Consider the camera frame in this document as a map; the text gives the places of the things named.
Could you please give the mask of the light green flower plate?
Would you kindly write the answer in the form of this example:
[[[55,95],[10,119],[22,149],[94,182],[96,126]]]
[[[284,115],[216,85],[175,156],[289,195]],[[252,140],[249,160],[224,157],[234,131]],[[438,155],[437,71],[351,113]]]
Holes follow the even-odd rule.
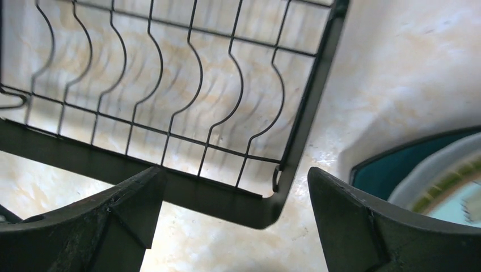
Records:
[[[480,227],[480,156],[459,161],[434,179],[408,208],[451,223]]]

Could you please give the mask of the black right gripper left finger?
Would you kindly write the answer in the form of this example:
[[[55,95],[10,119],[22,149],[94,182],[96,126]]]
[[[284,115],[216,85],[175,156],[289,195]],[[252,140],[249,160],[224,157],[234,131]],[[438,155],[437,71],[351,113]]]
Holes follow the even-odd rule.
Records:
[[[148,168],[67,206],[1,224],[2,271],[139,271],[166,187]]]

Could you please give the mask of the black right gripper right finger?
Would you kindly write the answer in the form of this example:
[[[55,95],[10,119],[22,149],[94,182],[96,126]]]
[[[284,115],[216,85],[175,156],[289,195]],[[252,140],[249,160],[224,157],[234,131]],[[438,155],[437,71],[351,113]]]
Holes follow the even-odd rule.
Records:
[[[329,271],[479,271],[480,229],[420,215],[312,167],[307,175]]]

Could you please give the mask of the black wire dish rack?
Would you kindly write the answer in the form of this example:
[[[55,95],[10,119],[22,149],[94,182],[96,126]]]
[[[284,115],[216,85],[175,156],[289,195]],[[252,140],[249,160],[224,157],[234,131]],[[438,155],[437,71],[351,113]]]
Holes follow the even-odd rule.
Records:
[[[1,150],[254,229],[285,206],[350,1],[2,1]]]

